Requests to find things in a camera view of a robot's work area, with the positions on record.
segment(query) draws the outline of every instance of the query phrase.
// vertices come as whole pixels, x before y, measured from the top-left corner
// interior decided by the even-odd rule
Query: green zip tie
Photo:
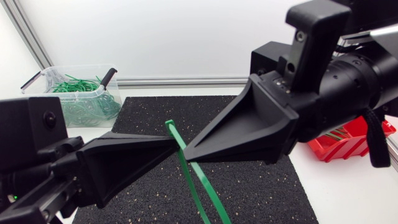
[[[195,186],[192,182],[191,175],[189,174],[188,171],[188,166],[187,162],[184,158],[183,155],[183,150],[186,148],[186,144],[184,140],[181,138],[181,135],[178,133],[177,128],[175,127],[174,121],[173,120],[168,120],[165,122],[167,131],[169,132],[169,135],[177,141],[178,145],[180,146],[180,149],[178,150],[178,158],[180,159],[181,165],[182,165],[182,170],[184,173],[185,178],[187,178],[188,186],[191,190],[192,197],[195,201],[195,204],[197,205],[200,215],[203,219],[203,221],[207,224],[210,223],[205,210],[203,209],[199,196],[197,194],[197,191],[195,190]],[[220,199],[217,196],[217,193],[214,191],[214,188],[211,186],[210,181],[207,179],[205,173],[202,171],[200,168],[199,164],[197,162],[191,162],[191,166],[195,173],[197,174],[201,184],[204,186],[207,194],[209,195],[211,201],[213,202],[214,206],[217,209],[218,214],[220,215],[221,221],[226,224],[226,223],[231,223],[231,220],[228,217],[228,214],[226,213],[226,210],[221,203]]]
[[[65,76],[70,79],[67,82],[56,83],[57,86],[52,87],[54,93],[95,91],[101,83],[98,76],[95,76],[97,80],[81,80],[67,74]],[[97,126],[102,121],[117,117],[121,108],[108,91],[93,98],[61,100],[61,106],[67,126],[74,124],[86,127]]]
[[[338,139],[339,141],[343,139],[342,137],[339,137],[339,136],[337,136],[335,134],[332,134],[332,133],[327,133],[325,135],[328,136],[329,138],[333,138],[335,140]]]

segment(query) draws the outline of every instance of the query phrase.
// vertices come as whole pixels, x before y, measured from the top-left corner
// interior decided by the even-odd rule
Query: speckled black mat
[[[127,98],[113,131],[167,136],[164,122],[173,119],[188,143],[232,99],[233,96]],[[288,157],[269,166],[261,161],[200,165],[233,223],[318,223]],[[204,188],[192,174],[209,219],[221,223]],[[73,223],[203,222],[175,154],[120,192],[106,208],[79,208]]]

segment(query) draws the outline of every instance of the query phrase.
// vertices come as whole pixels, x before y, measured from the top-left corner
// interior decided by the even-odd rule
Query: transparent plastic container
[[[49,67],[34,75],[22,87],[27,96],[56,96],[60,98],[68,128],[112,127],[121,109],[114,65],[75,65]],[[95,82],[94,91],[54,93],[63,82],[73,78]]]

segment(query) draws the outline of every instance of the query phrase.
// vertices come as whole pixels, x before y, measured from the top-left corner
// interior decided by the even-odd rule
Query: screw
[[[303,42],[304,38],[305,38],[305,34],[304,34],[303,31],[298,31],[298,32],[296,33],[296,40],[297,40],[297,41]]]
[[[50,213],[49,213],[49,211],[44,210],[44,211],[42,212],[42,215],[43,215],[43,218],[44,218],[45,221],[48,221],[48,220],[49,220],[49,218],[50,218]]]
[[[353,60],[353,63],[356,65],[362,65],[362,63],[359,60]]]
[[[43,114],[44,125],[49,129],[53,129],[57,123],[57,117],[51,111],[46,111]]]

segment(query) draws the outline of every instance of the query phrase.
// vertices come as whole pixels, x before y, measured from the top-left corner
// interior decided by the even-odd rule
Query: red storage bin
[[[386,136],[394,133],[396,129],[387,121],[382,123],[383,131]],[[337,134],[344,139],[336,141],[328,136],[320,136],[308,142],[319,160],[330,162],[332,159],[348,159],[351,156],[365,156],[369,152],[366,142],[368,125],[362,116],[345,124],[343,129],[349,136]]]

